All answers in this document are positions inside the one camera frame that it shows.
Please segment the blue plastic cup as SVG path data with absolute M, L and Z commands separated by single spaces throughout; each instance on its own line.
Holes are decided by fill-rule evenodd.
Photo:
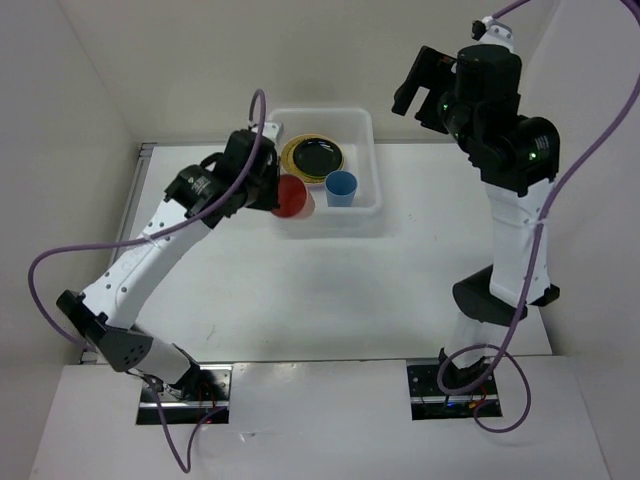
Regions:
M 329 207 L 351 207 L 358 182 L 356 177 L 343 170 L 331 172 L 325 179 L 326 201 Z

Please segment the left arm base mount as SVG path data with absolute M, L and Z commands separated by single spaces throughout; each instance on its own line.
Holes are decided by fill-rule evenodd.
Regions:
M 136 424 L 160 426 L 158 397 L 168 425 L 227 424 L 229 421 L 231 364 L 202 364 L 203 379 L 185 396 L 169 385 L 152 377 L 151 383 L 142 381 Z

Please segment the black plate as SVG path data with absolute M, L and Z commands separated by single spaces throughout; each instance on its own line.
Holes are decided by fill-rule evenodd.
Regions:
M 343 163 L 342 151 L 331 140 L 308 138 L 293 150 L 294 166 L 311 178 L 325 178 L 330 173 L 340 170 Z

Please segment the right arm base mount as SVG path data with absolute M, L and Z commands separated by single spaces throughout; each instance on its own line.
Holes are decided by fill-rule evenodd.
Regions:
M 480 407 L 479 418 L 499 418 L 502 410 L 495 379 L 490 376 L 482 386 L 463 395 L 445 394 L 438 386 L 437 359 L 408 361 L 406 374 L 413 421 L 472 419 Z

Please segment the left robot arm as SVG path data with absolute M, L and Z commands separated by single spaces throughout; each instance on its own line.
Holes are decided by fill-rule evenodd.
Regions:
M 282 134 L 278 123 L 231 134 L 224 151 L 179 171 L 147 226 L 142 245 L 124 252 L 80 292 L 64 291 L 57 308 L 116 372 L 138 371 L 179 400 L 210 381 L 183 349 L 136 324 L 161 281 L 223 218 L 239 209 L 271 211 L 278 205 Z

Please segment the pink plastic cup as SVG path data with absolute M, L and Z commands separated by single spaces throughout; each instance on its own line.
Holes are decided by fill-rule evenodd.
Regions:
M 306 184 L 297 176 L 283 174 L 279 177 L 278 205 L 271 213 L 281 219 L 306 219 L 315 211 L 315 201 Z

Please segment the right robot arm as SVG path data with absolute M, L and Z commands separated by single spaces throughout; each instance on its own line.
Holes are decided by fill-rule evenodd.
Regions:
M 520 114 L 521 70 L 520 57 L 504 46 L 472 45 L 456 56 L 424 46 L 394 94 L 392 112 L 405 115 L 426 89 L 416 120 L 453 138 L 478 169 L 490 201 L 493 261 L 452 288 L 459 316 L 437 374 L 448 394 L 487 377 L 486 352 L 498 328 L 559 296 L 547 272 L 539 216 L 559 171 L 560 135 L 551 121 Z

